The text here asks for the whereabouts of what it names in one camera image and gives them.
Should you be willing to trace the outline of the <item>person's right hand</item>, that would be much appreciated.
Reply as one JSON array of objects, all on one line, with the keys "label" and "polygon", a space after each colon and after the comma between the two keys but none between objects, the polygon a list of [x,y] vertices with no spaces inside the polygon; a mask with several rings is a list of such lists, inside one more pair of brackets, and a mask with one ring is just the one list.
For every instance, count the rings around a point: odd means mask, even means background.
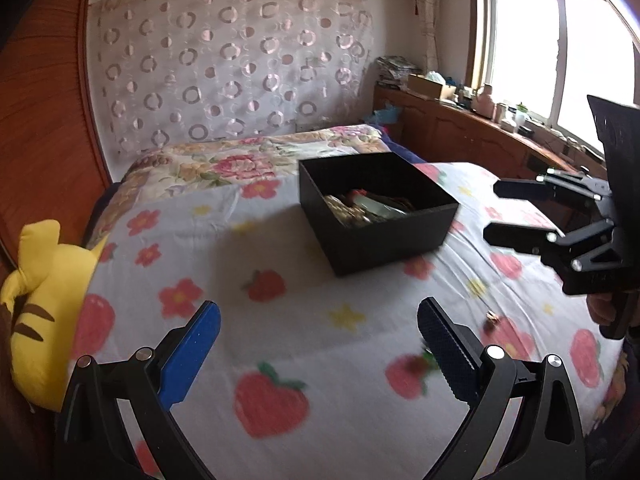
[{"label": "person's right hand", "polygon": [[587,296],[587,308],[590,318],[599,326],[609,326],[616,318],[611,294]]}]

